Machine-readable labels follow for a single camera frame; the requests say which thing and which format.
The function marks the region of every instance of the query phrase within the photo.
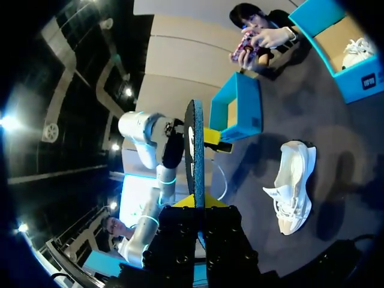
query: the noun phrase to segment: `smartphone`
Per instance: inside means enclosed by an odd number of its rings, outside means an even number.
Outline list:
[[[257,51],[259,50],[259,46],[253,47],[251,46],[252,37],[256,36],[256,33],[253,31],[248,31],[244,34],[239,46],[232,53],[232,61],[237,62],[239,59],[239,55],[243,50],[250,50],[249,61],[253,61],[257,55]]]

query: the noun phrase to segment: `black hair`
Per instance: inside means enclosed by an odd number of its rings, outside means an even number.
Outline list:
[[[259,15],[260,17],[267,18],[264,12],[253,4],[241,3],[236,5],[229,13],[229,19],[240,29],[243,28],[243,19],[249,19],[253,15]]]
[[[108,215],[107,217],[105,217],[105,218],[103,218],[103,219],[101,220],[101,228],[103,228],[104,231],[107,231],[108,234],[112,234],[112,233],[109,232],[108,229],[107,229],[107,224],[108,224],[108,219],[109,219],[109,218],[112,218],[112,216],[111,216],[111,215]]]

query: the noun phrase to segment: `blue box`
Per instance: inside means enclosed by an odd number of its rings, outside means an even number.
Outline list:
[[[316,49],[346,103],[384,90],[384,73],[378,55],[341,69],[349,39],[356,41],[364,32],[334,0],[307,0],[289,18]]]
[[[237,122],[228,127],[228,105],[237,100]],[[259,81],[235,73],[211,101],[209,127],[221,132],[221,141],[231,143],[262,132]]]

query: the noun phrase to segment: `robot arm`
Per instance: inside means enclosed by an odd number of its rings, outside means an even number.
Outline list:
[[[131,140],[148,169],[156,168],[160,202],[175,193],[176,168],[184,152],[184,123],[159,113],[128,112],[119,120],[119,131]]]
[[[119,120],[119,131],[134,143],[144,166],[156,168],[160,188],[151,189],[134,235],[122,247],[123,257],[142,268],[142,254],[158,229],[161,209],[175,195],[176,169],[184,152],[184,123],[159,113],[128,112]]]

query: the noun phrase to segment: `shoelace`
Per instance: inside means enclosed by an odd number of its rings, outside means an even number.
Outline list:
[[[368,41],[365,40],[364,38],[360,38],[356,42],[353,41],[352,39],[349,41],[350,41],[350,44],[347,45],[344,52],[347,52],[350,54],[361,54],[361,53],[374,54]]]
[[[292,207],[288,203],[278,202],[274,199],[274,208],[276,212],[276,216],[282,220],[292,221],[293,219],[300,219],[302,217],[295,214],[295,210],[297,208],[298,202],[295,202],[295,205]]]

